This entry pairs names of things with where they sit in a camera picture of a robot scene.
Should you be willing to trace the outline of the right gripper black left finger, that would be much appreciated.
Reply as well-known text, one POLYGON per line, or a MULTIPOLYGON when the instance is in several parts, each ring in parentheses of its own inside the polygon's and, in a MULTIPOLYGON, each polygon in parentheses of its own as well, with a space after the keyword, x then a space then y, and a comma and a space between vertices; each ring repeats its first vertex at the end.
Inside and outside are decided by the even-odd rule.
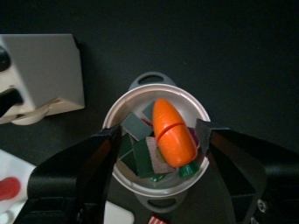
POLYGON ((104 128, 32 171, 13 224, 104 224, 121 128, 104 128))

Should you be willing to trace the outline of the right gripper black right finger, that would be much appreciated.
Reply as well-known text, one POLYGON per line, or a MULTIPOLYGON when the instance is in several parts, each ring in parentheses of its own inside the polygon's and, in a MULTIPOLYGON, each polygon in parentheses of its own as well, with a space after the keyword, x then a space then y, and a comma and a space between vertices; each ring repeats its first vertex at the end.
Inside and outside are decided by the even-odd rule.
POLYGON ((299 224, 299 154, 201 119, 195 131, 228 224, 299 224))

